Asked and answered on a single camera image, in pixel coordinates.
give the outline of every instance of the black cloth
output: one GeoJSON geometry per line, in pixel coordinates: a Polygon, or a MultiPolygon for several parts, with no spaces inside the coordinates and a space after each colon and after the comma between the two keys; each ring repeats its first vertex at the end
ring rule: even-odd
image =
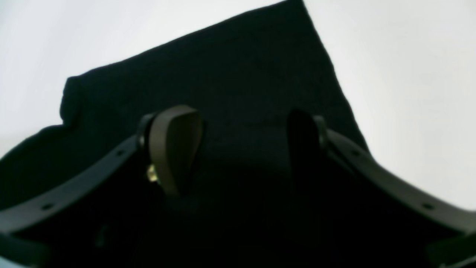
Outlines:
{"type": "MultiPolygon", "coordinates": [[[[210,244],[209,254],[200,255],[204,263],[220,254],[233,259],[227,263],[255,259],[260,266],[295,260],[284,252],[297,246],[276,238],[286,229],[281,218],[298,217],[286,202],[291,109],[324,116],[329,128],[368,151],[302,0],[287,0],[69,77],[63,124],[42,129],[1,159],[0,209],[72,178],[135,134],[144,114],[178,104],[198,109],[207,123],[194,180],[196,193],[214,200],[214,220],[196,230],[209,241],[187,247],[201,252],[210,244]]],[[[299,232],[288,237],[306,236],[299,232]]],[[[185,261],[166,249],[143,250],[167,263],[185,261]]]]}

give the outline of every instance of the mounting hole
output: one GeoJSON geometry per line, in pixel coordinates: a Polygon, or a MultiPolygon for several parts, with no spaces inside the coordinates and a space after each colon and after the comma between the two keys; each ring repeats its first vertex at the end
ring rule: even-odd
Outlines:
{"type": "Polygon", "coordinates": [[[427,204],[427,203],[423,203],[421,204],[424,208],[428,209],[428,210],[433,210],[435,209],[434,206],[430,205],[430,204],[427,204]]]}
{"type": "Polygon", "coordinates": [[[41,207],[42,210],[48,210],[50,208],[52,208],[54,206],[53,203],[49,203],[49,204],[46,204],[44,206],[41,207]]]}

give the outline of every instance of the white backdrop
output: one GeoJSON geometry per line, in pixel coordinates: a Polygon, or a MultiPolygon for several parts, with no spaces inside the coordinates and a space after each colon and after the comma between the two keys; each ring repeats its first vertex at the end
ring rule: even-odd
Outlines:
{"type": "MultiPolygon", "coordinates": [[[[374,158],[476,210],[476,1],[304,1],[374,158]]],[[[0,157],[61,124],[69,76],[277,2],[0,0],[0,157]]]]}

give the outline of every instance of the black fabric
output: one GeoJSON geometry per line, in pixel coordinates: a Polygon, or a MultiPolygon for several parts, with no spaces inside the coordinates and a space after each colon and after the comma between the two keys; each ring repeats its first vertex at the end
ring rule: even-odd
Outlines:
{"type": "MultiPolygon", "coordinates": [[[[189,238],[194,232],[199,234],[195,241],[209,239],[181,244],[184,251],[208,252],[200,255],[205,263],[217,261],[216,252],[232,259],[228,264],[255,259],[252,266],[275,260],[279,267],[301,259],[285,253],[299,245],[283,242],[283,237],[308,236],[291,227],[284,234],[284,219],[301,217],[288,203],[288,113],[300,108],[320,114],[329,128],[368,151],[301,0],[245,12],[68,78],[60,108],[63,124],[44,128],[1,159],[0,209],[65,182],[134,134],[144,114],[178,104],[200,110],[207,123],[192,196],[206,196],[211,201],[204,211],[213,211],[204,213],[207,224],[200,225],[207,230],[183,223],[189,238]],[[209,243],[214,246],[203,246],[209,243]]],[[[164,263],[186,259],[164,248],[147,250],[170,260],[164,263]]]]}

